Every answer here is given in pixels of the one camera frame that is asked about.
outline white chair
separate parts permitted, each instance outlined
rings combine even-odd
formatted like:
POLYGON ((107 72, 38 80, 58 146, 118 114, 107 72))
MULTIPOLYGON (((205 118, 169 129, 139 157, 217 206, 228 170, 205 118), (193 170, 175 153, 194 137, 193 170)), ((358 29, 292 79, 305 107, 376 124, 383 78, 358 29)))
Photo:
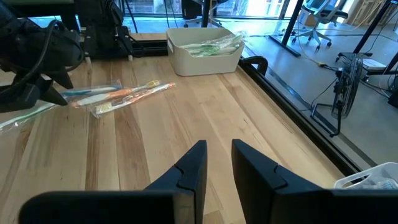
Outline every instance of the white chair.
POLYGON ((336 26, 337 18, 342 17, 344 19, 347 19, 348 14, 340 10, 340 7, 344 3, 344 1, 340 0, 340 3, 337 6, 331 5, 330 1, 331 0, 307 0, 304 3, 302 10, 310 12, 314 16, 317 23, 315 24, 315 27, 312 30, 297 35, 293 39, 293 43, 296 42, 297 37, 306 36, 308 37, 308 40, 314 38, 318 42, 317 50, 319 50, 321 47, 320 38, 328 40, 329 42, 327 46, 328 47, 331 46, 331 39, 319 33, 317 31, 317 26, 319 25, 319 23, 328 24, 329 22, 333 22, 336 26))

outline white plastic bin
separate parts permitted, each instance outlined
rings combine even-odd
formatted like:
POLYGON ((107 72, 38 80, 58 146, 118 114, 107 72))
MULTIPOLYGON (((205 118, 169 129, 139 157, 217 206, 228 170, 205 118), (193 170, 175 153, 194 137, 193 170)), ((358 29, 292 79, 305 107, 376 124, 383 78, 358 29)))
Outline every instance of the white plastic bin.
POLYGON ((335 189, 396 189, 398 188, 398 164, 387 162, 367 169, 357 174, 337 180, 335 189), (349 185, 352 181, 364 178, 364 180, 349 185))
POLYGON ((168 29, 167 50, 174 72, 181 76, 209 75, 234 72, 242 55, 244 43, 230 55, 215 55, 208 57, 193 57, 180 46, 194 44, 206 40, 217 39, 232 34, 224 28, 182 28, 168 29))

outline packaged toothbrush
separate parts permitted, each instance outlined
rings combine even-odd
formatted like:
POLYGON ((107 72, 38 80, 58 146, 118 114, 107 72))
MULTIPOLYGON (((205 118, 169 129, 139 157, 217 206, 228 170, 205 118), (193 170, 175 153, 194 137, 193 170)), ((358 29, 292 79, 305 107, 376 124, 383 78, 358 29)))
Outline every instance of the packaged toothbrush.
POLYGON ((111 91, 121 90, 123 88, 120 80, 112 81, 107 85, 89 86, 83 88, 73 88, 71 90, 64 90, 61 95, 64 97, 79 97, 79 96, 91 96, 100 93, 108 93, 111 91))
MULTIPOLYGON (((60 94, 66 99, 67 102, 71 102, 73 99, 81 98, 82 96, 90 96, 99 93, 107 93, 111 91, 121 90, 123 88, 119 80, 115 80, 108 85, 91 86, 86 88, 74 88, 72 90, 61 91, 60 94)), ((12 129, 17 129, 23 126, 26 122, 34 119, 40 114, 44 114, 46 111, 57 107, 53 103, 47 103, 44 101, 37 101, 33 108, 26 110, 10 112, 2 114, 2 117, 7 118, 0 121, 0 134, 4 134, 12 129)))
POLYGON ((81 108, 82 106, 93 105, 93 104, 99 103, 101 101, 111 100, 113 98, 122 98, 124 96, 135 94, 142 90, 149 90, 149 89, 157 87, 159 85, 160 85, 160 81, 152 80, 149 83, 146 83, 145 85, 142 85, 139 87, 123 88, 121 90, 112 91, 109 93, 100 93, 97 95, 88 96, 86 98, 73 100, 71 102, 71 105, 75 108, 81 108))
POLYGON ((0 134, 4 134, 7 131, 21 127, 32 118, 51 110, 56 106, 58 105, 44 101, 38 101, 33 108, 11 112, 9 113, 11 118, 0 123, 0 134))
POLYGON ((118 98, 115 100, 111 101, 106 101, 102 104, 97 104, 97 105, 90 105, 89 109, 91 113, 96 117, 99 118, 102 114, 109 113, 111 111, 114 111, 116 109, 125 107, 127 105, 130 105, 132 103, 135 103, 136 101, 145 98, 149 95, 152 95, 154 93, 160 92, 167 90, 169 88, 173 88, 175 86, 175 83, 168 83, 164 85, 159 85, 157 87, 148 89, 148 90, 142 90, 139 91, 135 94, 125 96, 123 98, 118 98))

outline toothbrush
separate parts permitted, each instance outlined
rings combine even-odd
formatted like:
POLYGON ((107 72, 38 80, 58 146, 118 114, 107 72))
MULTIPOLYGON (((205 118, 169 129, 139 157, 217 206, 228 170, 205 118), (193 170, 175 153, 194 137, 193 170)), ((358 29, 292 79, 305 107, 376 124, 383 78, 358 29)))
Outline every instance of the toothbrush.
POLYGON ((156 87, 159 85, 160 85, 160 81, 152 80, 149 83, 147 83, 146 85, 143 85, 143 86, 140 86, 137 88, 118 90, 118 91, 114 91, 114 92, 110 92, 110 93, 102 93, 102 94, 98 94, 98 95, 94 95, 94 96, 89 96, 87 98, 73 102, 72 106, 81 107, 81 106, 85 106, 88 104, 97 103, 97 102, 103 101, 103 100, 110 100, 110 99, 118 97, 118 96, 130 95, 132 93, 136 93, 141 90, 150 89, 150 88, 153 88, 153 87, 156 87))
POLYGON ((55 106, 53 103, 47 103, 45 105, 42 105, 42 106, 38 107, 36 110, 32 111, 29 114, 18 116, 16 118, 12 118, 12 119, 10 119, 8 121, 5 121, 5 122, 0 124, 0 130, 2 130, 4 127, 6 127, 6 126, 8 126, 10 124, 13 124, 13 123, 16 123, 16 122, 20 122, 20 121, 24 121, 26 119, 29 119, 29 118, 33 117, 33 116, 36 116, 39 113, 42 113, 44 111, 47 111, 47 110, 51 109, 53 106, 55 106))
POLYGON ((63 96, 81 96, 81 95, 94 95, 99 93, 106 93, 109 91, 120 90, 122 85, 107 86, 101 88, 88 88, 85 90, 66 90, 62 92, 63 96))
POLYGON ((123 106, 127 106, 131 103, 134 103, 143 97, 149 96, 158 91, 173 88, 174 86, 175 86, 175 83, 164 84, 161 86, 157 86, 155 88, 151 88, 150 90, 141 91, 134 96, 133 95, 126 96, 122 100, 119 100, 119 101, 111 101, 111 102, 103 103, 101 105, 95 106, 95 111, 94 111, 95 115, 97 116, 100 114, 104 114, 104 113, 122 108, 123 106))

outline desk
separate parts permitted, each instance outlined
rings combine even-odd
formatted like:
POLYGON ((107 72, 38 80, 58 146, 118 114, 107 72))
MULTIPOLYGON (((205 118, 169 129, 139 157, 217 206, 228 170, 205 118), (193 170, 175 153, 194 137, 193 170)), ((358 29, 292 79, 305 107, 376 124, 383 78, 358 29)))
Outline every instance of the desk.
POLYGON ((240 68, 179 77, 167 57, 145 57, 93 62, 91 75, 85 64, 72 71, 75 86, 117 78, 125 86, 159 79, 177 87, 101 119, 86 109, 58 107, 0 136, 0 223, 12 223, 21 205, 41 192, 143 189, 199 139, 208 143, 205 223, 244 223, 231 166, 233 138, 322 187, 343 177, 240 68))

